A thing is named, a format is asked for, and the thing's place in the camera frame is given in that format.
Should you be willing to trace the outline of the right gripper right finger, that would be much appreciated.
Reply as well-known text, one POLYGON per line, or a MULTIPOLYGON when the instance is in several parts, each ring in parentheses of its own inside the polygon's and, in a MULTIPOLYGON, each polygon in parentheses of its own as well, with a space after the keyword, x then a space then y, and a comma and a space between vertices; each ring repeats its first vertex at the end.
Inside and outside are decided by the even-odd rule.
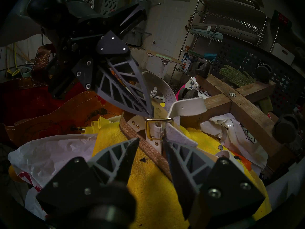
POLYGON ((227 157, 214 162, 194 147, 163 141, 183 217, 188 221, 241 221, 251 217, 264 194, 227 157))

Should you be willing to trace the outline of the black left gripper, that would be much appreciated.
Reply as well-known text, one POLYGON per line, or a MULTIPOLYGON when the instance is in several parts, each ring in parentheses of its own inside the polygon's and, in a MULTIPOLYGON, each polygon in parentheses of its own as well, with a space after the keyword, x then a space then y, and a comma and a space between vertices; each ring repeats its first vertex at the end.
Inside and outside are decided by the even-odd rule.
POLYGON ((103 16, 92 9, 74 20, 73 31, 61 32, 56 49, 56 71, 48 91, 61 99, 74 79, 112 105, 143 117, 152 117, 146 81, 128 46, 121 40, 130 27, 147 19, 139 4, 103 16))

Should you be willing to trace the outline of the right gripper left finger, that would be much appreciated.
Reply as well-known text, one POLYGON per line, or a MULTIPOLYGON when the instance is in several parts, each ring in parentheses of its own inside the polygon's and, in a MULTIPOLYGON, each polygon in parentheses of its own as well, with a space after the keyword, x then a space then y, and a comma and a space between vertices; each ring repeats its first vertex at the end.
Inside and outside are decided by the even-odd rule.
POLYGON ((126 188, 140 139, 103 149, 88 161, 72 158, 37 194, 47 214, 72 212, 89 205, 113 205, 136 213, 136 200, 126 188))

